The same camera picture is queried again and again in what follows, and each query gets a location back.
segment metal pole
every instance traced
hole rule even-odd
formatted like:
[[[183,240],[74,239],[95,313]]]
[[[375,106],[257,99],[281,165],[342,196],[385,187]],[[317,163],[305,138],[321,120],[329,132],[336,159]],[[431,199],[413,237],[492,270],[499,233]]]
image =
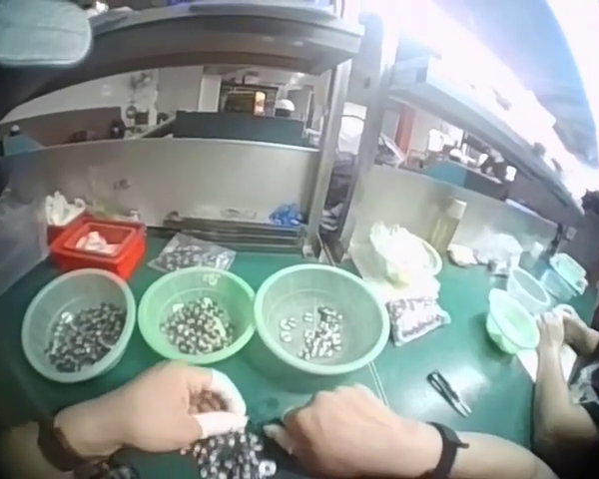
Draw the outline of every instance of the metal pole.
[[[389,100],[392,67],[397,56],[399,31],[393,22],[372,16],[365,24],[367,41],[376,51],[376,75],[370,79],[370,95],[366,105],[366,118],[359,142],[359,151],[348,189],[348,196],[339,217],[341,250],[347,251],[355,228],[356,213],[364,195],[370,169],[377,156],[377,144],[383,123],[383,114]]]
[[[335,0],[334,5],[335,12],[339,13],[341,18],[351,22],[359,21],[359,0]],[[315,251],[315,246],[318,243],[319,222],[321,221],[323,206],[328,193],[330,175],[335,161],[341,115],[343,114],[343,104],[348,92],[348,79],[350,77],[351,66],[352,61],[348,60],[330,72],[326,121],[321,131],[319,166],[317,167],[317,175],[312,192],[312,202],[308,211],[304,251]]]

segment small green bowl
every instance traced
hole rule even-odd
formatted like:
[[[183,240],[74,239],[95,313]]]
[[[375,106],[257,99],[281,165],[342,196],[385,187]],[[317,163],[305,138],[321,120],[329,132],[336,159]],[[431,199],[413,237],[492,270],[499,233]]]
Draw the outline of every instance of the small green bowl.
[[[174,346],[160,324],[173,313],[173,306],[207,296],[216,301],[234,327],[233,343],[209,354],[185,354]],[[138,326],[145,341],[160,355],[191,364],[210,364],[231,357],[253,337],[255,292],[235,274],[212,267],[188,267],[165,274],[142,296]]]
[[[508,354],[534,349],[539,343],[537,321],[528,310],[503,289],[493,289],[486,329],[490,338]]]
[[[303,331],[311,328],[302,317],[321,305],[343,315],[342,351],[333,357],[307,361],[298,357]],[[280,321],[295,317],[298,328],[290,342],[280,340]],[[264,346],[283,363],[317,375],[346,374],[373,361],[388,339],[384,305],[359,277],[323,264],[291,266],[270,276],[258,290],[255,322]]]
[[[44,352],[53,325],[63,312],[113,303],[127,311],[122,333],[115,346],[98,362],[77,372],[58,371]],[[33,298],[22,322],[21,341],[31,366],[56,382],[81,382],[100,376],[120,362],[136,324],[136,301],[129,285],[103,269],[84,268],[67,272],[44,286]]]

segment metal shelf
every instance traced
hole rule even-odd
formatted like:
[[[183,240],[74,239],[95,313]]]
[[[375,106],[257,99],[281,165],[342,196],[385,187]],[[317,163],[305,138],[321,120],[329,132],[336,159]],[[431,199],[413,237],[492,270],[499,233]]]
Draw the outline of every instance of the metal shelf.
[[[118,13],[97,18],[93,30],[87,60],[57,72],[35,96],[119,73],[185,65],[261,65],[320,75],[352,58],[363,35],[359,24],[323,10],[244,4]]]
[[[539,158],[523,137],[483,106],[467,87],[457,85],[439,71],[433,58],[395,65],[390,87],[393,101],[422,108],[464,129],[491,146],[520,173],[548,189],[566,209],[583,210],[559,177]]]

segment black watch strap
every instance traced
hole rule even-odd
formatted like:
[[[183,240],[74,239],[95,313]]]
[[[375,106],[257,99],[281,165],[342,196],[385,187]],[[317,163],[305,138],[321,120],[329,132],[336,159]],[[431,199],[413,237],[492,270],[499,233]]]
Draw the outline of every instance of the black watch strap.
[[[47,462],[62,472],[73,471],[88,459],[80,457],[69,445],[53,418],[38,421],[38,448]]]
[[[457,457],[457,449],[468,449],[469,445],[461,442],[457,433],[443,424],[429,422],[441,435],[441,457],[437,466],[432,470],[432,479],[449,479],[450,471]]]

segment workbench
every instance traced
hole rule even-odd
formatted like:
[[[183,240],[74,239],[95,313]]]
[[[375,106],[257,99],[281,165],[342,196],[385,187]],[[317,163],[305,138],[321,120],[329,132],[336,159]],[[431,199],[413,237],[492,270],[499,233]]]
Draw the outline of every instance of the workbench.
[[[150,269],[147,262],[165,243],[164,239],[148,239],[144,262],[130,280],[138,303],[149,285],[162,275]],[[299,254],[239,252],[231,271],[257,290],[272,273],[305,261]],[[29,302],[58,274],[46,260],[0,297],[0,430],[105,393],[162,359],[136,328],[121,362],[103,376],[83,383],[59,384],[34,371],[22,351],[20,327]],[[528,446],[532,381],[514,356],[503,354],[491,343],[484,327],[488,292],[497,285],[497,279],[485,268],[463,269],[448,262],[438,279],[439,302],[450,313],[452,322],[399,348],[389,342],[374,363],[348,376],[294,379],[285,384],[272,369],[267,370],[266,364],[270,363],[261,356],[257,336],[240,353],[213,367],[225,372],[238,386],[255,424],[282,416],[289,408],[306,403],[320,389],[361,383],[399,414],[435,420],[460,430],[496,434]],[[586,292],[572,305],[589,320],[593,294]],[[472,408],[469,417],[459,416],[428,385],[425,376],[433,369],[439,369],[460,392]],[[178,453],[127,454],[143,479],[195,475],[193,461]],[[282,461],[279,451],[274,456]],[[284,473],[278,477],[301,476],[288,461],[282,462]]]

